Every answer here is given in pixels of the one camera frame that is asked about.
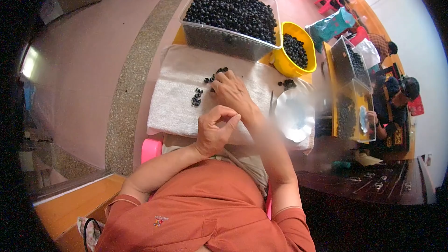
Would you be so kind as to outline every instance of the white wall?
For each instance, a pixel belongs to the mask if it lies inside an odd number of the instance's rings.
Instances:
[[[422,0],[366,0],[392,41],[408,76],[417,78],[425,107],[415,117],[415,155],[432,154],[428,167],[435,187],[448,165],[448,64],[439,34]]]

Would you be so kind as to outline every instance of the dark blue shirt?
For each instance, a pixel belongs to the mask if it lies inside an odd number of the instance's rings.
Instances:
[[[393,96],[400,91],[400,85],[395,77],[389,77],[386,81],[386,76],[378,76],[376,77],[376,86],[373,92],[373,108],[375,109],[378,121],[382,125],[389,124],[385,127],[385,129],[388,136],[391,136],[395,132],[396,126],[395,124],[389,122],[389,113],[386,105],[388,101],[384,95],[383,85],[386,85],[388,90],[389,103],[390,99],[392,99]],[[406,105],[403,107],[395,107],[392,103],[390,103],[390,105],[392,109],[393,122],[397,123],[399,126],[403,126],[408,116]]]

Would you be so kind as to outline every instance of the white towel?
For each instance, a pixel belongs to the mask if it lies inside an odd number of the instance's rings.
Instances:
[[[228,67],[243,79],[252,100],[261,112],[268,116],[271,92],[274,91],[273,107],[275,107],[277,97],[284,91],[283,86],[278,86],[278,82],[283,82],[286,77],[276,69],[184,45],[171,45],[162,53],[160,75],[155,84],[149,110],[148,134],[166,132],[184,137],[197,137],[199,116],[218,104],[215,93],[210,92],[210,84],[204,83],[204,79],[210,78],[223,67]],[[201,96],[202,102],[198,107],[191,104],[196,88],[204,91]],[[292,149],[312,148],[314,133],[311,136],[313,138],[305,139]],[[249,132],[240,122],[230,137],[229,144],[248,145],[252,142]]]

